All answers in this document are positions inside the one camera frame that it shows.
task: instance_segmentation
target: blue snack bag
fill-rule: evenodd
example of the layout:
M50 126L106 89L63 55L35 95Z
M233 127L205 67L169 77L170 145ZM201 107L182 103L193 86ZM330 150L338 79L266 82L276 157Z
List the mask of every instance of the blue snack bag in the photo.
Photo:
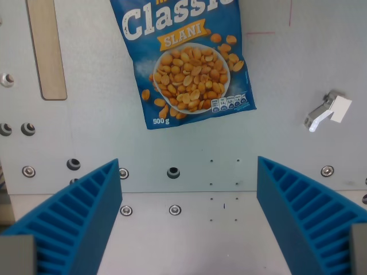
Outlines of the blue snack bag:
M254 110L238 0L111 0L148 129Z

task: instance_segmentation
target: gray metal plate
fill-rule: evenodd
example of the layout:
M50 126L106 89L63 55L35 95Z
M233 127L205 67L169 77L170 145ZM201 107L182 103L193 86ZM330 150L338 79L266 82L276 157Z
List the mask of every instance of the gray metal plate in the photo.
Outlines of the gray metal plate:
M13 127L0 136L9 193L55 193L112 158L130 172L128 193L255 190L258 155L336 190L364 189L367 2L293 0L291 24L290 4L241 1L257 111L149 131L108 0L55 0L68 90L58 102L40 96L25 1L0 0L0 70L15 78L0 87L0 123ZM302 123L331 89L353 103L341 124L324 121L309 133ZM34 136L21 133L25 122ZM81 169L68 170L69 158ZM34 178L21 174L25 165ZM320 175L325 165L335 168L331 178ZM180 169L178 179L167 177L170 167Z
M367 209L366 192L340 193ZM11 195L16 219L47 198ZM255 192L123 194L122 205L133 213L117 215L98 275L290 275Z

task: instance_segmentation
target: white plastic bracket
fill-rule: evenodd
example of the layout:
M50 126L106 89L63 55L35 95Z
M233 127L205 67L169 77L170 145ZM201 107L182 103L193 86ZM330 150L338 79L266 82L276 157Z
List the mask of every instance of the white plastic bracket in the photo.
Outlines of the white plastic bracket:
M315 132L319 123L331 114L332 116L330 119L340 123L351 103L351 100L344 98L338 92L331 91L325 98L324 103L319 108L309 113L304 121L304 125L310 132Z

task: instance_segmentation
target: red line mark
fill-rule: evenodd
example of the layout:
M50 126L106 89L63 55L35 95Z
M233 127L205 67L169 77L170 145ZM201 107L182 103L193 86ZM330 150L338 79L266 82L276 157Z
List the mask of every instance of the red line mark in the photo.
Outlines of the red line mark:
M275 34L275 32L255 32L255 33L246 33L247 36L254 36L257 34Z
M292 22L292 9L293 9L293 0L291 0L291 11L289 12L289 27L291 26Z

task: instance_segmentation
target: screw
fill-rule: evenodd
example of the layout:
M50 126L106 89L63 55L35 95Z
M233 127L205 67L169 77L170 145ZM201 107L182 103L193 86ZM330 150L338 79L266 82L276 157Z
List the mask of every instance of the screw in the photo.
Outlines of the screw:
M124 205L120 208L120 213L122 216L128 217L132 214L132 208L130 206Z
M120 179L127 179L128 178L128 171L125 168L120 168Z
M25 175L27 178L32 178L36 175L36 171L31 166L25 166L22 169L23 175Z
M321 169L321 175L324 176L325 178L328 178L333 174L334 174L334 167L333 166L327 165L327 166L324 166Z
M179 207L178 205L172 205L169 211L171 215L177 216L181 214L181 207Z

